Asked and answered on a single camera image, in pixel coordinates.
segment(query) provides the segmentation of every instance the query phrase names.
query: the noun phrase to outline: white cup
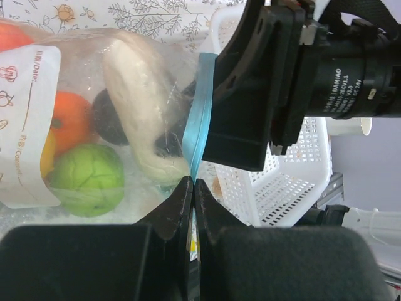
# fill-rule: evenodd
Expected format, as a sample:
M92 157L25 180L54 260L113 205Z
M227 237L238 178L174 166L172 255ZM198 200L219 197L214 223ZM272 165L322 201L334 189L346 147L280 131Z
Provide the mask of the white cup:
M372 118L333 119L326 118L327 132L331 136L351 136L370 134Z

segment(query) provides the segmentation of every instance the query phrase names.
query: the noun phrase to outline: red fruit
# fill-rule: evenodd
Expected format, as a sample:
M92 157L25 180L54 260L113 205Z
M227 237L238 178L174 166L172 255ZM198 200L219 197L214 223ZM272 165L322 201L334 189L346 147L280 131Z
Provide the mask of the red fruit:
M0 23L0 52L29 45L31 43L33 43L33 40L18 26Z

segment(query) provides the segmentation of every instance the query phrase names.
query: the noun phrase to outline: white mesh basket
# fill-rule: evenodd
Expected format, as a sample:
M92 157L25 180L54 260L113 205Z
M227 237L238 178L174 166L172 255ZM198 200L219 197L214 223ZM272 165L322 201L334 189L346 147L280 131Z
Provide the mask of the white mesh basket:
M243 9L240 5L216 11L201 51L220 53L234 33ZM214 184L211 182L213 166L222 193L220 202L241 221L253 226L293 226L312 207L330 180L326 121L305 118L298 143L286 156L272 156L268 150L262 172L205 162L199 177L204 177L209 187Z

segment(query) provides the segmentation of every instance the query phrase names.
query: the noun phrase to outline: white plastic part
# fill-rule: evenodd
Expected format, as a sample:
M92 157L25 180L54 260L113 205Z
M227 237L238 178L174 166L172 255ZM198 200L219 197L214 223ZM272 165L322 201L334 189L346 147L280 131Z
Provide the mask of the white plastic part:
M216 11L202 50L220 53L231 39L243 10L244 5L238 5ZM218 164L214 167L222 193L221 203L242 222L253 226L293 226L312 207L330 180L326 120L305 118L298 143L288 149L286 156L272 156L268 150L261 172Z
M326 118L327 131L331 136L364 135L372 130L372 118L333 119Z
M344 216L343 227L355 230L367 243L401 246L401 212L351 208Z

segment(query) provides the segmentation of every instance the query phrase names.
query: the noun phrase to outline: yellow fruit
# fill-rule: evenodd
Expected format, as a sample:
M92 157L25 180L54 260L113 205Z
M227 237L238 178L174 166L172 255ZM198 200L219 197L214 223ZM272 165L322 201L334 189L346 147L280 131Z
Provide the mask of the yellow fruit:
M56 137L52 131L49 131L42 150L42 156L40 157L40 174L42 175L42 179L54 169L55 153Z
M192 239L190 243L190 251L195 252L196 251L196 242Z

